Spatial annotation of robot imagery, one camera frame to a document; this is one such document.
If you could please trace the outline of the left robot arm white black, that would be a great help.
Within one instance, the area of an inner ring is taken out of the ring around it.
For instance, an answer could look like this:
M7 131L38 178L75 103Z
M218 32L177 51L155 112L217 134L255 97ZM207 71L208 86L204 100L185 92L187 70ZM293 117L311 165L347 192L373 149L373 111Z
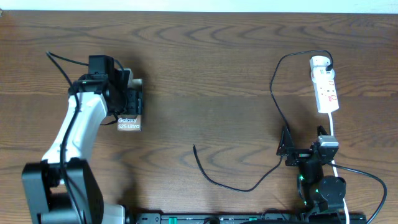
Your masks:
M91 55L69 82L68 109L42 160L27 163L22 184L33 223L134 223L124 205L104 202L89 165L98 130L114 116L120 131L140 131L143 81L107 55Z

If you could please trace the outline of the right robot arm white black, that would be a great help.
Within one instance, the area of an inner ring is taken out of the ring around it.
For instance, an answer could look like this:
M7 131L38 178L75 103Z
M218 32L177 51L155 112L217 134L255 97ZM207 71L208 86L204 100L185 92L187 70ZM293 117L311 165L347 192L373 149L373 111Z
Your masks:
M330 163L338 152L337 139L326 133L323 126L317 128L318 137L310 147L295 147L290 131L282 128L276 154L286 158L286 166L298 167L297 188L305 204L302 218L339 212L344 209L346 181L342 177L325 175L323 166Z

